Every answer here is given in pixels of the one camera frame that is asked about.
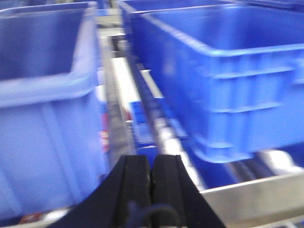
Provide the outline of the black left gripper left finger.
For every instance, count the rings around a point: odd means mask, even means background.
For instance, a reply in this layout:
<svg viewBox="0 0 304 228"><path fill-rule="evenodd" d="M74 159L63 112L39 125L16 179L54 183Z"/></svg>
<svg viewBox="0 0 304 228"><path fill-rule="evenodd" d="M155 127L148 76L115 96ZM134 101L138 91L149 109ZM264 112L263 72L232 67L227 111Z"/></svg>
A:
<svg viewBox="0 0 304 228"><path fill-rule="evenodd" d="M121 156L106 179L85 200L51 228L121 228L129 217L128 203L151 204L150 165L144 155Z"/></svg>

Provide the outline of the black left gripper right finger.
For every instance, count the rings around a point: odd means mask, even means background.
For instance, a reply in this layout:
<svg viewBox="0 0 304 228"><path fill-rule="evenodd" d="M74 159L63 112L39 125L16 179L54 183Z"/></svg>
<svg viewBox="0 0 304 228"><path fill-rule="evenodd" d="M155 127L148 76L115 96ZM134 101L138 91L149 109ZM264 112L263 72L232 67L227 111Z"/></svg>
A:
<svg viewBox="0 0 304 228"><path fill-rule="evenodd" d="M158 155L152 168L152 202L167 204L177 216L158 212L152 217L153 228L224 228L215 211L199 193L179 155Z"/></svg>

